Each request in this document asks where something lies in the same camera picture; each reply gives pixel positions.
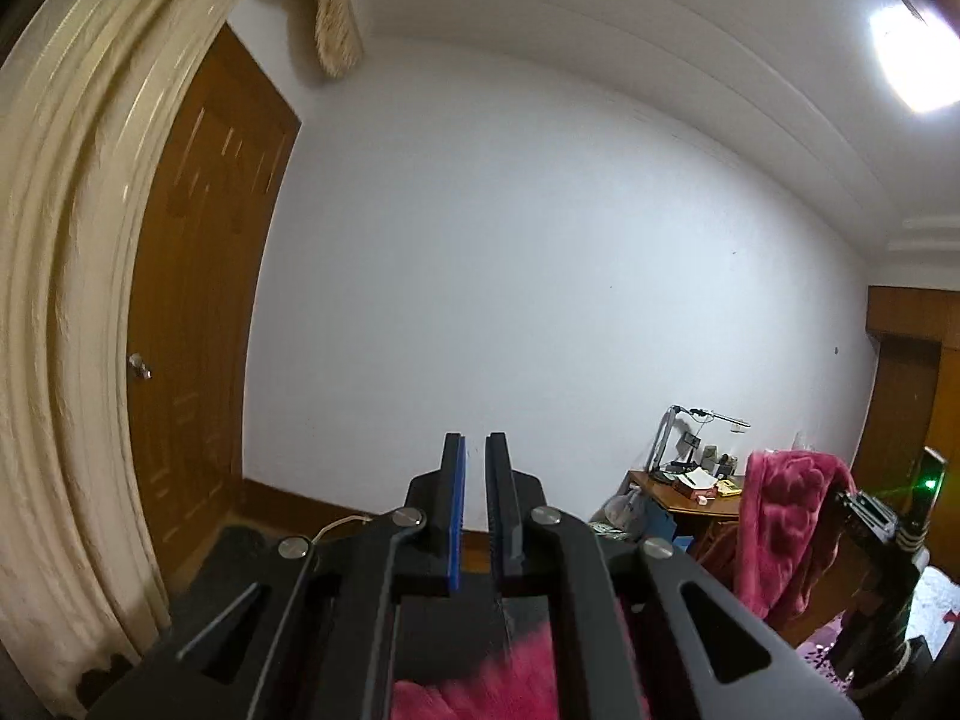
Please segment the pink fleece garment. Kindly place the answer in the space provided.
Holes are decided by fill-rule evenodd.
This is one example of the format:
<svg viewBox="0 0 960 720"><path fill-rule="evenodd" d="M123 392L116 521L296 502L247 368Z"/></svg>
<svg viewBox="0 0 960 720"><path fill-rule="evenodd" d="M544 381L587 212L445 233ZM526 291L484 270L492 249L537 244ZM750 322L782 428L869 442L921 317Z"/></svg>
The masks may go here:
<svg viewBox="0 0 960 720"><path fill-rule="evenodd" d="M850 467L834 455L778 450L748 457L734 592L771 628L786 626L809 606L838 553L841 517L828 504L854 489Z"/></svg>

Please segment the black bed cover sheet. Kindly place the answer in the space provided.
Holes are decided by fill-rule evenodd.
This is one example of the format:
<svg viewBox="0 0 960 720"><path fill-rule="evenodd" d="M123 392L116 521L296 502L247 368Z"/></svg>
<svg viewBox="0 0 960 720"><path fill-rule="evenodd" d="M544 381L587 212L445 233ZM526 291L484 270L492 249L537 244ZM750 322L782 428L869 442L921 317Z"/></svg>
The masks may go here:
<svg viewBox="0 0 960 720"><path fill-rule="evenodd" d="M198 631L249 590L267 608L290 600L296 582L313 562L306 536L272 536L245 525L228 525L218 536L187 589L171 606L174 634Z"/></svg>

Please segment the white plastic bag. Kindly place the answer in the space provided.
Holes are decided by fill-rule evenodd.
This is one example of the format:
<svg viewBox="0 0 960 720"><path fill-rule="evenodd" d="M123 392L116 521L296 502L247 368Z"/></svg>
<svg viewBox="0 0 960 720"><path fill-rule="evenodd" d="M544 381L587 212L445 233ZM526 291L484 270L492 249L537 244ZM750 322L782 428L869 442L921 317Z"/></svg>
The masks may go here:
<svg viewBox="0 0 960 720"><path fill-rule="evenodd" d="M640 488L628 488L615 494L604 504L604 518L608 525L626 533L630 538L646 530L646 496Z"/></svg>

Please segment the wooden desk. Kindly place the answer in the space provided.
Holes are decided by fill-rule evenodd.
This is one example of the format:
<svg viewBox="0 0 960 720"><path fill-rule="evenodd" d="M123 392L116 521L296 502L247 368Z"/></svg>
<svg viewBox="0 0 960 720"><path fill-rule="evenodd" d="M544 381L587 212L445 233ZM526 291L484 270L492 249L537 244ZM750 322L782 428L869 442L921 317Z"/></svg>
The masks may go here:
<svg viewBox="0 0 960 720"><path fill-rule="evenodd" d="M631 470L626 475L631 488L651 497L677 523L677 535L690 536L688 554L700 559L709 548L728 533L736 531L740 518L740 496L713 497L706 504L685 497L669 484L656 481L646 472Z"/></svg>

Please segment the brown wooden wardrobe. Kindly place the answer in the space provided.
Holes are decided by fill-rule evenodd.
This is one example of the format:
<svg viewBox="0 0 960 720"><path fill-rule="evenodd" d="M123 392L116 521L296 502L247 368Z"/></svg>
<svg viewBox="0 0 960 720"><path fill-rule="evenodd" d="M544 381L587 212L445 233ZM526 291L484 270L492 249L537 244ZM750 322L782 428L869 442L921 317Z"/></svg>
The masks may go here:
<svg viewBox="0 0 960 720"><path fill-rule="evenodd" d="M929 547L945 551L958 535L958 294L873 286L866 328L878 364L854 459L857 486L905 504L921 450L937 450L947 476Z"/></svg>

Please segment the silver door knob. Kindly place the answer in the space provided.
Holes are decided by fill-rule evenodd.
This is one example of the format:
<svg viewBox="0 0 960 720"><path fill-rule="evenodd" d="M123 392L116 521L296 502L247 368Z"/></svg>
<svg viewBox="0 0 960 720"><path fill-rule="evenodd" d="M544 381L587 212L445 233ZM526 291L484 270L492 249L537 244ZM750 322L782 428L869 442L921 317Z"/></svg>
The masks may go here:
<svg viewBox="0 0 960 720"><path fill-rule="evenodd" d="M130 371L133 372L135 377L138 377L142 380L149 380L153 377L153 371L151 367L146 364L146 361L143 359L143 356L140 353L133 353L133 355L128 356L128 367Z"/></svg>

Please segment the brown wooden door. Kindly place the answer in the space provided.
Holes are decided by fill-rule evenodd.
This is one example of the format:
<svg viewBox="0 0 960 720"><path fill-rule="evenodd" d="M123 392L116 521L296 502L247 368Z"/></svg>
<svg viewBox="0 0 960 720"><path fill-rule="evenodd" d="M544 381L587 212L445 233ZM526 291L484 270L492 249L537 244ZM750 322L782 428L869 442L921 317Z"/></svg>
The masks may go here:
<svg viewBox="0 0 960 720"><path fill-rule="evenodd" d="M268 229L301 122L221 28L167 137L140 229L128 312L133 465L161 574L233 507L244 378Z"/></svg>

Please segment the ceiling light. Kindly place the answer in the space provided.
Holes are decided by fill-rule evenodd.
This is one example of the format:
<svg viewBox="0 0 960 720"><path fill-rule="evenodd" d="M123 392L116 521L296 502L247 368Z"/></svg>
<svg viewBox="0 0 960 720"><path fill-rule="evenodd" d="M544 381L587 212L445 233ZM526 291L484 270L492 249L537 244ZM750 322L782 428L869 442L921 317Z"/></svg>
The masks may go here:
<svg viewBox="0 0 960 720"><path fill-rule="evenodd" d="M875 57L893 93L918 115L958 104L958 34L930 8L879 8L869 18Z"/></svg>

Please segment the cream curtain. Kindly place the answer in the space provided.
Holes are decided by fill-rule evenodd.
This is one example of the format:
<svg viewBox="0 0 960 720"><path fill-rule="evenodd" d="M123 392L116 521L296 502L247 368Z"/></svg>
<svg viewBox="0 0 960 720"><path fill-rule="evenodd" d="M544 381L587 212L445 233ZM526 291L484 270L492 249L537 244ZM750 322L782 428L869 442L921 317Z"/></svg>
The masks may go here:
<svg viewBox="0 0 960 720"><path fill-rule="evenodd" d="M363 54L314 0L322 70ZM55 715L166 624L128 438L135 249L164 142L236 0L44 0L2 67L2 642Z"/></svg>

